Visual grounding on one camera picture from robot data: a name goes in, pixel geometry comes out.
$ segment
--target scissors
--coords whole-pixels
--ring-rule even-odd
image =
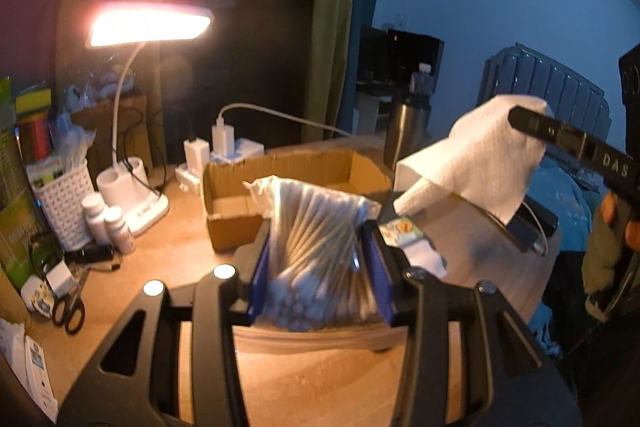
[[[84,302],[81,293],[90,270],[85,270],[78,281],[78,289],[72,295],[56,298],[53,304],[51,321],[57,327],[65,327],[66,333],[76,335],[84,325]]]

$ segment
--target wooden desk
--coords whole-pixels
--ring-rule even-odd
[[[336,142],[361,149],[376,162],[381,160],[379,139]],[[211,248],[199,199],[181,192],[175,182],[166,193],[171,203],[169,214],[137,239],[136,251],[124,258],[122,268],[89,277],[82,293],[87,318],[78,336],[68,337],[50,323],[34,325],[31,335],[44,348],[52,389],[60,402],[147,280],[161,279],[170,287],[191,283],[229,260],[228,254],[219,255]],[[491,221],[455,197],[422,212],[416,221],[445,258],[447,282],[473,286],[480,279],[493,280],[525,321],[530,319],[551,273],[559,237],[552,238],[548,257],[520,253]],[[190,326],[185,325],[180,348],[180,416],[185,420],[193,420],[189,335]],[[256,349],[255,343],[252,347],[238,334],[239,369],[252,425],[389,425],[402,367],[404,331],[378,329],[376,335],[381,335],[384,343],[390,341],[389,335],[395,335],[392,343],[400,345],[382,353],[373,352],[370,346],[297,353],[292,344],[286,355],[268,355],[247,352]],[[449,418],[455,419],[460,415],[460,343],[454,330],[450,344]]]

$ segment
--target clear plastic bag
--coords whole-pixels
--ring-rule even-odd
[[[246,184],[271,219],[262,319],[290,331],[362,324],[377,315],[358,228],[380,204],[276,176]]]

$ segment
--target woven basket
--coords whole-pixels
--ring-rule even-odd
[[[82,211],[82,198],[93,191],[86,160],[43,188],[33,190],[65,251],[77,250],[91,241]]]

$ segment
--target blue bedding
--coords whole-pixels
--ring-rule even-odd
[[[591,209],[574,179],[545,156],[533,173],[529,197],[558,216],[562,232],[559,251],[586,251],[591,232]]]

